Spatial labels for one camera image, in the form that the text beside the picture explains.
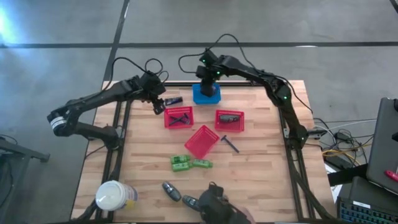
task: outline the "container lid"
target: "container lid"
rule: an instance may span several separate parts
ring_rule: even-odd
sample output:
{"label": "container lid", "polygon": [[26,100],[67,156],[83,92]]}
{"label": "container lid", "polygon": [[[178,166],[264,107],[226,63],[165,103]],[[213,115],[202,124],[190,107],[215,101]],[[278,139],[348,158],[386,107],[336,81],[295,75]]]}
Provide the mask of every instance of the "container lid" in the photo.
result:
{"label": "container lid", "polygon": [[95,194],[95,202],[100,209],[113,211],[118,209],[125,201],[126,193],[117,181],[103,183]]}

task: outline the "green object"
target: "green object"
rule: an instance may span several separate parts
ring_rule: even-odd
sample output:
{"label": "green object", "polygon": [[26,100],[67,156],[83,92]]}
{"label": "green object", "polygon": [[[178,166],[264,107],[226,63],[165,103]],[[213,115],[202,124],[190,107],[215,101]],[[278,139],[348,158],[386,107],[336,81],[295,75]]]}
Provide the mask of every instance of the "green object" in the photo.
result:
{"label": "green object", "polygon": [[172,164],[172,170],[174,172],[189,170],[189,169],[191,169],[191,167],[192,167],[192,164],[189,163],[189,162],[183,162],[183,163],[179,163],[179,164]]}
{"label": "green object", "polygon": [[189,160],[191,160],[191,157],[188,155],[179,155],[179,156],[170,157],[170,161],[172,162],[172,164],[188,162]]}
{"label": "green object", "polygon": [[213,163],[204,159],[194,159],[192,162],[192,166],[202,167],[202,168],[212,168]]}

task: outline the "white container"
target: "white container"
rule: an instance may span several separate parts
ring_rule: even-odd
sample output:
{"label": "white container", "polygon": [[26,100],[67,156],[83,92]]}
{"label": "white container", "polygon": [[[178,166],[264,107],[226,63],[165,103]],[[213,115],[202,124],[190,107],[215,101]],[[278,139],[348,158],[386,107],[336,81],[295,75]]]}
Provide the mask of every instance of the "white container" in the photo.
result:
{"label": "white container", "polygon": [[95,194],[95,202],[105,211],[133,208],[137,200],[134,188],[115,180],[103,183]]}

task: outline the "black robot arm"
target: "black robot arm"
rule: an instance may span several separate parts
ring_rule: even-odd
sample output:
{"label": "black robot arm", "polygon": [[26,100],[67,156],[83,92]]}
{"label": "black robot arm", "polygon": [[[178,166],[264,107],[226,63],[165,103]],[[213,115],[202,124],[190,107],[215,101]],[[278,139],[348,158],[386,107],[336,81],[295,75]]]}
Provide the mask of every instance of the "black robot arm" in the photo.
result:
{"label": "black robot arm", "polygon": [[78,121],[80,115],[110,102],[129,100],[152,103],[155,114],[161,114],[165,106],[163,100],[158,97],[164,92],[165,87],[160,78],[148,71],[141,77],[136,75],[130,79],[117,82],[107,90],[76,100],[70,100],[64,106],[51,111],[47,116],[47,120],[56,136],[79,134],[87,139],[102,139],[108,149],[114,149],[119,144],[119,137],[115,128],[110,126],[99,128],[81,123]]}
{"label": "black robot arm", "polygon": [[280,109],[282,117],[289,127],[289,143],[292,149],[302,149],[308,138],[307,130],[297,119],[292,105],[292,93],[281,77],[273,73],[257,70],[242,64],[237,58],[229,55],[217,57],[212,51],[206,50],[200,61],[205,66],[198,66],[196,75],[201,78],[201,93],[206,96],[214,94],[213,84],[221,76],[238,75],[247,80],[261,84],[266,89],[271,102]]}

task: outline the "gray floor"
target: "gray floor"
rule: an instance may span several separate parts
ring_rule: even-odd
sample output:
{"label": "gray floor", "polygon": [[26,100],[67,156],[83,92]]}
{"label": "gray floor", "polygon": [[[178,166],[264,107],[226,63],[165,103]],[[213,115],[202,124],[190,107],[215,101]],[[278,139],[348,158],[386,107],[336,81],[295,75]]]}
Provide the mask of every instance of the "gray floor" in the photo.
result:
{"label": "gray floor", "polygon": [[[3,0],[0,44],[111,44],[123,2]],[[241,42],[398,41],[398,13],[388,0],[131,0],[120,43],[212,42],[225,32]],[[156,57],[170,72],[170,80],[194,80],[179,70],[177,59],[202,50],[119,49],[117,56],[141,65]],[[381,97],[398,97],[398,47],[244,50],[257,67],[305,80],[314,116],[325,121],[375,118]],[[46,116],[69,99],[98,91],[110,52],[110,48],[0,48],[0,134],[51,153],[49,163],[32,161],[29,167],[14,211],[22,221],[68,220],[87,141],[79,136],[55,137]],[[215,48],[214,53],[242,58],[234,48]],[[187,70],[196,65],[197,58],[183,61]],[[115,80],[132,75],[141,72],[118,62]],[[90,111],[81,120],[92,123],[93,117]],[[355,136],[371,134],[374,122],[347,129]],[[328,137],[323,141],[331,143]]]}

